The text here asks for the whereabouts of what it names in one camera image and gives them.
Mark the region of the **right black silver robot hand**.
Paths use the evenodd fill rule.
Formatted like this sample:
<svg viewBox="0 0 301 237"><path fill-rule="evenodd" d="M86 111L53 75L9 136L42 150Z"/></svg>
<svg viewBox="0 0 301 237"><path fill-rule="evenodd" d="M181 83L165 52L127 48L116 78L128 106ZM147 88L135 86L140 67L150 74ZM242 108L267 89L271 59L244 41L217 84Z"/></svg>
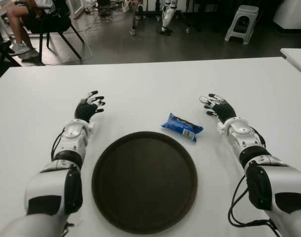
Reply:
<svg viewBox="0 0 301 237"><path fill-rule="evenodd" d="M219 95L210 93L207 97L200 96L199 101L204 104L207 115L217 117L222 123L236 117L234 108Z"/></svg>

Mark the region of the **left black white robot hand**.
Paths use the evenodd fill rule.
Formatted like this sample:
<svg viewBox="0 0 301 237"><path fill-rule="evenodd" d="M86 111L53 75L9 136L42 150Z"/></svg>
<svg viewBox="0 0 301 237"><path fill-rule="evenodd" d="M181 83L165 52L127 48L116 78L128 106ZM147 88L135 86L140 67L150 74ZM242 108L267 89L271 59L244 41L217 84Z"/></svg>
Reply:
<svg viewBox="0 0 301 237"><path fill-rule="evenodd" d="M99 96L98 91L89 92L85 98L82 98L75 109L75 119L90 122L91 118L98 113L102 113L105 106L104 96Z"/></svg>

